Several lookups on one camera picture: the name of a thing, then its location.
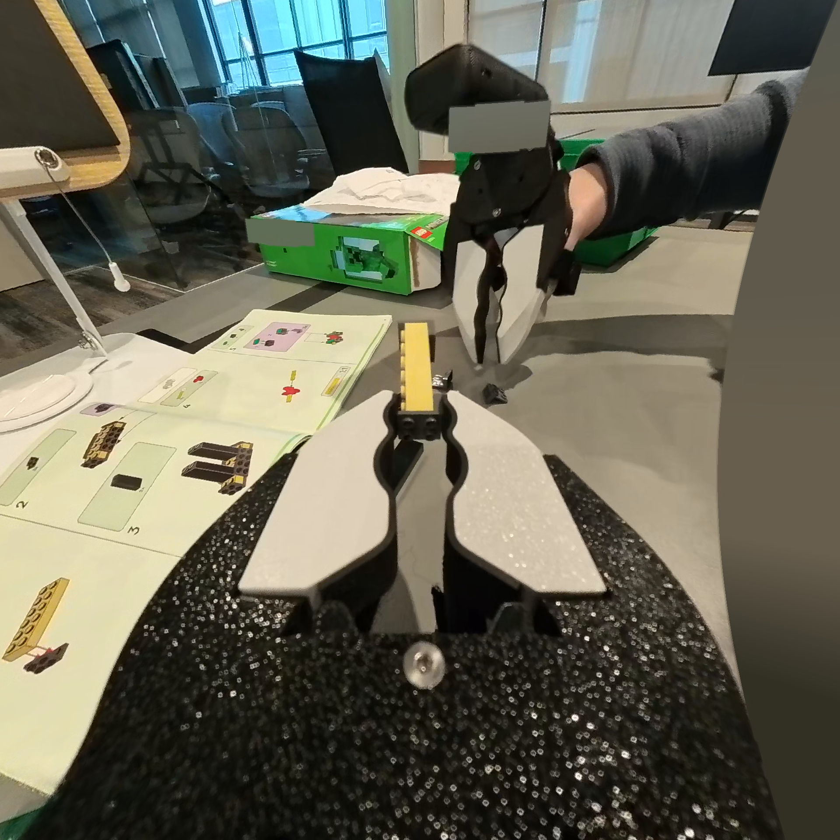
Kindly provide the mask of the green plastic bin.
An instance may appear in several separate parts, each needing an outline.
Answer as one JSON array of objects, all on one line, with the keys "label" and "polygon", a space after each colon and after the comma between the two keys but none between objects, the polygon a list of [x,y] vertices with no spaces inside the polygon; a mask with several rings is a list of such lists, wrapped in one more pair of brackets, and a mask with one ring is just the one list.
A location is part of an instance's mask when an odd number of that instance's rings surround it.
[{"label": "green plastic bin", "polygon": [[[580,156],[590,146],[602,144],[600,138],[562,138],[562,157],[559,166],[564,171],[575,168]],[[583,239],[575,248],[575,257],[586,266],[607,268],[624,259],[635,248],[644,244],[657,233],[657,227],[641,227],[632,233],[620,234],[602,239]]]}]

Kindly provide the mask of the wood-edged dark board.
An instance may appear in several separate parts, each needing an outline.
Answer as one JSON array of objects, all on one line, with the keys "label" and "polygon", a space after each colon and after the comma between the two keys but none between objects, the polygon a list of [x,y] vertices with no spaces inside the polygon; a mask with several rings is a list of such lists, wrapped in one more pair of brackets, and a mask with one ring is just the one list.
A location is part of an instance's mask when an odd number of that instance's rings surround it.
[{"label": "wood-edged dark board", "polygon": [[1,2],[3,202],[86,191],[130,158],[123,116],[55,1]]}]

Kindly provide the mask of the grey desk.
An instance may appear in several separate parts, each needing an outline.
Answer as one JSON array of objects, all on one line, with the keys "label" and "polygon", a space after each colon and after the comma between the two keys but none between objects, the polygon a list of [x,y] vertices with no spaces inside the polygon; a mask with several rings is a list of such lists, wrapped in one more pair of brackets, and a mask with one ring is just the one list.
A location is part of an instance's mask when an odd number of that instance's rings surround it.
[{"label": "grey desk", "polygon": [[[609,270],[587,269],[499,380],[497,410],[558,455],[635,529],[686,589],[737,670],[718,533],[718,426],[732,315],[751,245],[746,226],[662,227]],[[329,283],[269,276],[256,266],[186,292],[104,269],[69,277],[103,334],[153,329],[199,343],[251,309],[390,312],[428,320],[437,359],[473,399],[469,365],[440,290],[383,298]]]}]

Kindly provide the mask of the white crumpled paper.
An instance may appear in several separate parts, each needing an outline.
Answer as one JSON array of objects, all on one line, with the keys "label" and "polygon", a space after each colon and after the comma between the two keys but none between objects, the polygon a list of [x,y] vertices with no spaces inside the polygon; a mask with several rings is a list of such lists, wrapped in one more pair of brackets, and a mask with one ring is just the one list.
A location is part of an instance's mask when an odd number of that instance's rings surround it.
[{"label": "white crumpled paper", "polygon": [[338,175],[303,206],[339,215],[447,216],[458,190],[455,174],[405,175],[391,167],[368,167]]}]

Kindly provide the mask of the person's right hand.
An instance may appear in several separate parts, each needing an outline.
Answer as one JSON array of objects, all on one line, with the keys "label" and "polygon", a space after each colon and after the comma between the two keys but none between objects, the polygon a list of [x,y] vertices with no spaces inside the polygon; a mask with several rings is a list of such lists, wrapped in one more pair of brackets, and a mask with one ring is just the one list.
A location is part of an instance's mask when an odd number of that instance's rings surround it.
[{"label": "person's right hand", "polygon": [[603,223],[608,205],[608,184],[603,168],[592,162],[575,168],[570,174],[569,203],[572,226],[564,249],[574,251]]}]

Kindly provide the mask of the green cardboard box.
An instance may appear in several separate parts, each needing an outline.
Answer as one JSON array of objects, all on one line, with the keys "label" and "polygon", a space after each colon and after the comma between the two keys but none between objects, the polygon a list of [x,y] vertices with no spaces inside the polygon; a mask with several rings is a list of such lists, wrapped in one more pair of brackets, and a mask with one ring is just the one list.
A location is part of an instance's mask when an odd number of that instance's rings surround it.
[{"label": "green cardboard box", "polygon": [[409,296],[441,281],[448,218],[289,206],[246,220],[270,272]]}]

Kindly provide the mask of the white desk lamp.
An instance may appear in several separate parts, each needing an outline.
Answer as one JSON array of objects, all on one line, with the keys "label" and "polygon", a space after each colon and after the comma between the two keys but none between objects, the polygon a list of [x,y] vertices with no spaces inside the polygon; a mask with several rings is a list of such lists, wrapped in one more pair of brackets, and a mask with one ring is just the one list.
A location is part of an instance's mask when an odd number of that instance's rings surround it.
[{"label": "white desk lamp", "polygon": [[162,377],[182,368],[190,355],[160,339],[132,333],[103,337],[70,287],[20,204],[27,191],[70,189],[70,165],[45,146],[2,149],[2,207],[70,307],[81,333],[80,347],[52,355],[2,377],[2,434],[36,427],[94,398],[133,402]]}]

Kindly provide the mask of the pale green instruction booklet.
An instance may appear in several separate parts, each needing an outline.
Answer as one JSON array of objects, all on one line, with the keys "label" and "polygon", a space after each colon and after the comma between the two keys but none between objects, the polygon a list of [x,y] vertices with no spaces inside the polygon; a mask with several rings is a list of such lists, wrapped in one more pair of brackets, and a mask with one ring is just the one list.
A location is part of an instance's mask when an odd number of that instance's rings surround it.
[{"label": "pale green instruction booklet", "polygon": [[127,636],[181,557],[279,457],[338,413],[387,314],[253,310],[206,348],[141,373],[120,359],[32,374],[62,407],[2,432],[2,822],[67,773]]}]

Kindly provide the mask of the grey office chair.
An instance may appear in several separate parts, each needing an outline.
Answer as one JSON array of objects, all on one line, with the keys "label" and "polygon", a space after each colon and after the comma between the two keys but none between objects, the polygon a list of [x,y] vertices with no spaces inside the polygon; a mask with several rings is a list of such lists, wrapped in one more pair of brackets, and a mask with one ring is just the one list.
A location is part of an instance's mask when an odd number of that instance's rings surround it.
[{"label": "grey office chair", "polygon": [[286,206],[333,183],[326,150],[310,147],[290,115],[276,103],[228,108],[222,124],[239,175],[257,198]]}]

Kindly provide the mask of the window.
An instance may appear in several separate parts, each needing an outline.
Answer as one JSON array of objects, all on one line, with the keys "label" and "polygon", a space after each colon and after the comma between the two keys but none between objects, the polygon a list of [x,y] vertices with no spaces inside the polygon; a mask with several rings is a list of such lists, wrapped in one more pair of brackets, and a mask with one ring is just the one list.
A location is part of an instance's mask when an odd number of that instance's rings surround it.
[{"label": "window", "polygon": [[390,68],[384,1],[204,1],[203,16],[232,90],[301,84],[297,50]]}]

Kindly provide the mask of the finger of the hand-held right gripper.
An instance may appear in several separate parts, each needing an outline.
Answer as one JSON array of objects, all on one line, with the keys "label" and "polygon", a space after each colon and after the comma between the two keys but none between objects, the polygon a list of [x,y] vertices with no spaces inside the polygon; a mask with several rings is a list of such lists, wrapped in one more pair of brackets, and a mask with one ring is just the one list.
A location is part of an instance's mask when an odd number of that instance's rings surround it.
[{"label": "finger of the hand-held right gripper", "polygon": [[501,250],[506,283],[496,331],[498,360],[510,363],[528,339],[548,293],[539,286],[543,226],[517,231]]},{"label": "finger of the hand-held right gripper", "polygon": [[500,329],[506,271],[496,239],[458,243],[453,307],[460,337],[474,364],[501,362]]}]

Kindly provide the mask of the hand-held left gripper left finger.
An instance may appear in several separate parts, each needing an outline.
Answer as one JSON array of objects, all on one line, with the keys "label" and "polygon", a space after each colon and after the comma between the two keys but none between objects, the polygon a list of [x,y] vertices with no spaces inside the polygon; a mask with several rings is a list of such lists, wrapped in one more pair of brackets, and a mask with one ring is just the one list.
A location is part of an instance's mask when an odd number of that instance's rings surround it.
[{"label": "hand-held left gripper left finger", "polygon": [[383,390],[333,419],[298,451],[250,554],[242,595],[301,597],[317,606],[328,588],[385,560],[379,590],[362,584],[362,604],[385,592],[396,574],[396,494],[387,473],[398,395]]}]

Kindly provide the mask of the dark wall screen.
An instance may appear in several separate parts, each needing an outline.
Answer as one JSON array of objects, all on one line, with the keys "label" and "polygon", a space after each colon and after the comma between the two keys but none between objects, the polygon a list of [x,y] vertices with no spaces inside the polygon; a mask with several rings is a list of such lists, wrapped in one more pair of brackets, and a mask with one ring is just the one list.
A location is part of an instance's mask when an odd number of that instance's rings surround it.
[{"label": "dark wall screen", "polygon": [[831,12],[824,2],[736,1],[709,77],[799,70],[810,66]]}]

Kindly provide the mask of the person's right forearm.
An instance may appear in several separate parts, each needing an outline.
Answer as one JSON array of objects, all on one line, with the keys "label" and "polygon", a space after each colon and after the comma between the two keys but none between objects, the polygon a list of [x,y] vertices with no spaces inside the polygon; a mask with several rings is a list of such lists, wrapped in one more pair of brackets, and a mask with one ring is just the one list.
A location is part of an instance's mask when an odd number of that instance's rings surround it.
[{"label": "person's right forearm", "polygon": [[597,162],[608,184],[605,219],[588,238],[760,208],[808,71],[768,80],[718,108],[618,133],[587,148],[575,168]]}]

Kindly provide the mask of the yellow long brick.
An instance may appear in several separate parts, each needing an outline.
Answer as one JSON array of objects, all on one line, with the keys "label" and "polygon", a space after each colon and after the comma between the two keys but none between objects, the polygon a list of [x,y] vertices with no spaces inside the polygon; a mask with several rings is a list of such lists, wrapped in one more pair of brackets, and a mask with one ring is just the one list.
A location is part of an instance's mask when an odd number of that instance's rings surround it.
[{"label": "yellow long brick", "polygon": [[404,322],[400,327],[400,396],[405,413],[434,410],[433,361],[435,338],[427,322]]}]

